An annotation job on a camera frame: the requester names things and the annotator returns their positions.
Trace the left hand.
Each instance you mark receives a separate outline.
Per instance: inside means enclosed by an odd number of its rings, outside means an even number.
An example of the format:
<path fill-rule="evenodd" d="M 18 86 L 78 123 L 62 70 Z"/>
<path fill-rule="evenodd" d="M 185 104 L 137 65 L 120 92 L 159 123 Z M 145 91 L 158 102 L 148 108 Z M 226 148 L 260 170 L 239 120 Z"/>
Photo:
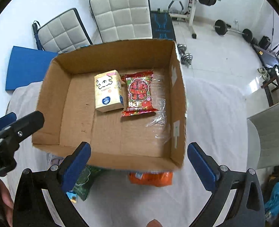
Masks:
<path fill-rule="evenodd" d="M 2 198 L 2 203 L 5 211 L 6 220 L 10 227 L 12 227 L 13 219 L 13 201 L 10 195 L 9 190 L 6 185 L 0 180 L 0 194 Z"/>

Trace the right hand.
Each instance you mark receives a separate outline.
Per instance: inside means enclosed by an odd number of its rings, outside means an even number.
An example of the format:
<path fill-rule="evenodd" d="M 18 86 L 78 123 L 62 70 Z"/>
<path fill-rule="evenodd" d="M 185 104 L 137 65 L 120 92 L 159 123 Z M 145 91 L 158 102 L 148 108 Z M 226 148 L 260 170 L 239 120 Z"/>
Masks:
<path fill-rule="evenodd" d="M 158 220 L 153 219 L 146 225 L 146 227 L 163 227 L 163 226 Z"/>

